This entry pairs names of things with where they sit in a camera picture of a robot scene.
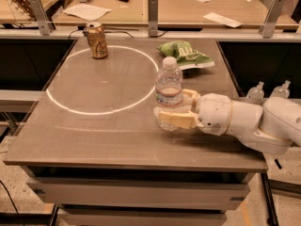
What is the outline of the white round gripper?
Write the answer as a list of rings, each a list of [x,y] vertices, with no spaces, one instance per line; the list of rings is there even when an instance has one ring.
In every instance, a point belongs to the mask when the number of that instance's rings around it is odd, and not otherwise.
[[[205,134],[223,135],[230,124],[232,102],[228,96],[209,93],[201,96],[197,91],[185,89],[183,104],[192,111],[186,113],[161,111],[159,121],[183,129],[198,128]]]

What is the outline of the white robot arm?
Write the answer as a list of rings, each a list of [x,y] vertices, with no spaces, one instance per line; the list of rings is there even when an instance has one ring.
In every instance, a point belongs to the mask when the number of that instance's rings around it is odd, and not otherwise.
[[[234,136],[246,147],[262,153],[284,154],[292,145],[301,145],[301,105],[281,97],[254,105],[187,89],[179,105],[157,106],[154,115],[163,125]]]

